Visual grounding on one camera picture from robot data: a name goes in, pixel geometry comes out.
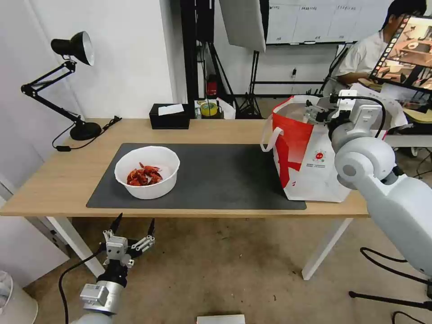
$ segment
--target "tissue box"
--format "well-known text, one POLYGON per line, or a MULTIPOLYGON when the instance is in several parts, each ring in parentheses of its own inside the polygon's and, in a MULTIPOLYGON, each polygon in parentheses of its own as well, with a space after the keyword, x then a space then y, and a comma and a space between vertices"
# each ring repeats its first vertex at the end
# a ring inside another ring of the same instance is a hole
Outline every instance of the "tissue box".
POLYGON ((183 104, 184 111, 159 116, 159 107, 170 106, 172 103, 155 103, 150 110, 150 122, 153 129, 189 129, 190 118, 188 105, 183 104))

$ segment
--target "shopping bag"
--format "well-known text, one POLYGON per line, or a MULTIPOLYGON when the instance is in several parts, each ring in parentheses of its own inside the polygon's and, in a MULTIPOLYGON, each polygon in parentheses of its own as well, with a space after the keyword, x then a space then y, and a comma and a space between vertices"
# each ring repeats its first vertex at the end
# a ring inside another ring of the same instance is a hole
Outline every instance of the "shopping bag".
POLYGON ((291 107, 298 108, 300 104, 305 109, 307 100, 316 105, 319 98, 294 96, 273 109, 264 126, 261 149, 273 150, 280 183, 288 199, 340 203, 351 190, 338 182, 327 127, 286 117, 291 107), (264 147, 269 131, 273 132, 264 147))

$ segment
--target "man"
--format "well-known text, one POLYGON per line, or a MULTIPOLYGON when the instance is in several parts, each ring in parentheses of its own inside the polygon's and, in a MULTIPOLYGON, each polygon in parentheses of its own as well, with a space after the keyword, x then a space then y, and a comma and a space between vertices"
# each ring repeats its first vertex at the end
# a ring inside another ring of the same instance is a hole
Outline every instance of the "man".
POLYGON ((368 79, 405 14, 424 15, 426 0, 394 0, 382 29, 353 45, 333 74, 343 84, 368 79))

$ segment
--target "computer screen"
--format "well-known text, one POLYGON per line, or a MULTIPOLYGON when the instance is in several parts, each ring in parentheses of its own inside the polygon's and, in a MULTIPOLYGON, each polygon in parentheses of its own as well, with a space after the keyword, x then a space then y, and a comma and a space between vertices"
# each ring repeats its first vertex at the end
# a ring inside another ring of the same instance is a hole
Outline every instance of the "computer screen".
POLYGON ((432 18, 406 15, 370 78, 432 93, 432 18))

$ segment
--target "bag handle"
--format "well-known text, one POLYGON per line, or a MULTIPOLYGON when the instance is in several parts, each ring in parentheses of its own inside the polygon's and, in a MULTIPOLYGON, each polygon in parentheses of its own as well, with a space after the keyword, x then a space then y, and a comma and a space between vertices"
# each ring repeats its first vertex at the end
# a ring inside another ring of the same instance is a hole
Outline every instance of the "bag handle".
POLYGON ((261 150, 263 152, 269 152, 271 149, 273 149, 273 147, 275 147, 274 145, 276 144, 276 141, 279 137, 279 135, 283 135, 284 134, 284 130, 282 128, 276 127, 273 131, 273 134, 270 136, 269 139, 269 143, 267 144, 267 147, 264 147, 264 139, 266 136, 267 131, 270 129, 271 130, 271 122, 273 121, 273 117, 272 115, 270 115, 269 118, 267 118, 265 124, 264 124, 264 129, 262 131, 262 137, 261 137, 261 150))

